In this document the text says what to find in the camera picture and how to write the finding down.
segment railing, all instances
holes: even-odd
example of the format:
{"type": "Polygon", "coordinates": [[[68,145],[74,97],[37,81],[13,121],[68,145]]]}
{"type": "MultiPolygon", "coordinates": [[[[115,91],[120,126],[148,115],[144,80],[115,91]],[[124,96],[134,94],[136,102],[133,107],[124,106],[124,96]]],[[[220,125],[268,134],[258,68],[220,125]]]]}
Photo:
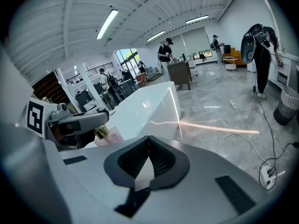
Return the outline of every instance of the railing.
{"type": "MultiPolygon", "coordinates": [[[[112,62],[110,62],[110,63],[104,64],[104,65],[100,65],[100,66],[97,66],[95,68],[89,69],[86,72],[88,74],[88,77],[92,77],[96,74],[99,74],[101,68],[103,68],[104,70],[108,70],[108,69],[111,69],[113,67],[114,66],[113,66],[112,62]]],[[[82,78],[81,74],[78,74],[78,75],[66,80],[66,83],[67,84],[71,83],[72,85],[75,85],[75,84],[79,83],[82,80],[83,80],[83,78],[82,78]]]]}

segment cap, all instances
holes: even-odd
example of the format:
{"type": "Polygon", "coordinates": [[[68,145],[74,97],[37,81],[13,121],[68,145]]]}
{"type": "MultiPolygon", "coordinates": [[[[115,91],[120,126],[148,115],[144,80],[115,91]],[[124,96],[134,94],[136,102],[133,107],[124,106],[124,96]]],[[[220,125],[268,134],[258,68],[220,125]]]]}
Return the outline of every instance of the cap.
{"type": "Polygon", "coordinates": [[[167,41],[169,44],[173,45],[172,39],[170,39],[170,38],[166,38],[166,41],[167,41]]]}

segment gray epoxy floor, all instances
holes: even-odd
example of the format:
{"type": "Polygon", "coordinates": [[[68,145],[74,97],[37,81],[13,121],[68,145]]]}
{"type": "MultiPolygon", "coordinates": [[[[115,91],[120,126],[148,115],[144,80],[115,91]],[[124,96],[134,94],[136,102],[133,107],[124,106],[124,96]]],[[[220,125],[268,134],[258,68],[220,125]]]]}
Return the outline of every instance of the gray epoxy floor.
{"type": "MultiPolygon", "coordinates": [[[[223,65],[215,65],[215,63],[197,66],[192,72],[197,73],[198,77],[192,76],[190,91],[187,85],[177,86],[182,110],[180,121],[258,131],[259,134],[241,133],[241,135],[252,141],[262,158],[273,157],[271,132],[263,116],[263,110],[253,95],[256,74],[247,69],[226,70],[223,65]],[[237,110],[231,107],[229,103],[231,99],[236,103],[237,110]]],[[[148,85],[165,81],[163,75],[148,85]]],[[[287,126],[281,126],[275,121],[273,112],[278,105],[281,90],[268,81],[265,91],[268,97],[261,102],[273,130],[276,156],[279,156],[285,145],[298,141],[299,126],[295,118],[287,126]]],[[[180,126],[175,140],[213,152],[225,136],[233,133],[188,125],[180,126]]],[[[263,161],[259,159],[248,141],[237,135],[230,136],[222,142],[218,154],[258,181],[259,166],[263,161]]],[[[297,155],[298,151],[293,146],[289,146],[283,156],[276,161],[278,173],[282,174],[278,177],[275,188],[280,186],[291,173],[297,155]]]]}

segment white cable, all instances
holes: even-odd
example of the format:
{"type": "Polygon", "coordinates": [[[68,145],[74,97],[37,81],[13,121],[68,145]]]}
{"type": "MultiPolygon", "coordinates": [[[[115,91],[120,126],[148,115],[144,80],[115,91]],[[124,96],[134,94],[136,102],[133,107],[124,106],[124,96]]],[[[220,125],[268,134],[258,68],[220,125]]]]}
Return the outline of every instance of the white cable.
{"type": "MultiPolygon", "coordinates": [[[[230,135],[225,136],[225,137],[221,140],[220,144],[221,144],[222,141],[225,140],[227,137],[229,137],[229,136],[231,136],[231,135],[235,135],[235,134],[236,134],[236,135],[239,135],[240,137],[242,137],[242,138],[244,138],[244,139],[246,139],[245,137],[243,137],[242,135],[240,135],[240,134],[238,134],[238,133],[232,133],[232,134],[230,134],[230,135]]],[[[253,143],[252,143],[249,139],[246,139],[246,140],[252,145],[252,147],[253,147],[254,150],[256,151],[257,155],[259,156],[259,158],[265,162],[266,160],[263,159],[263,158],[260,156],[260,154],[257,152],[256,148],[254,147],[253,143]]]]}

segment black pants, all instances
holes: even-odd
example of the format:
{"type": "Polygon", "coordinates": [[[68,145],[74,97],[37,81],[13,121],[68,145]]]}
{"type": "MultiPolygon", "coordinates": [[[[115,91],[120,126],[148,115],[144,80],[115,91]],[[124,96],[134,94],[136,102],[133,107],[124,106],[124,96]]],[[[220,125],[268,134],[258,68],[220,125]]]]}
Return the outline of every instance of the black pants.
{"type": "Polygon", "coordinates": [[[269,67],[271,62],[269,51],[266,48],[257,47],[254,54],[254,61],[257,72],[257,88],[260,93],[263,93],[268,82],[269,67]]]}
{"type": "MultiPolygon", "coordinates": [[[[119,104],[120,100],[117,98],[115,90],[113,89],[112,86],[109,87],[108,91],[112,95],[112,97],[113,97],[114,101],[116,102],[116,104],[119,104]]],[[[120,96],[120,98],[122,98],[122,100],[125,99],[125,97],[123,95],[119,95],[119,96],[120,96]]]]}

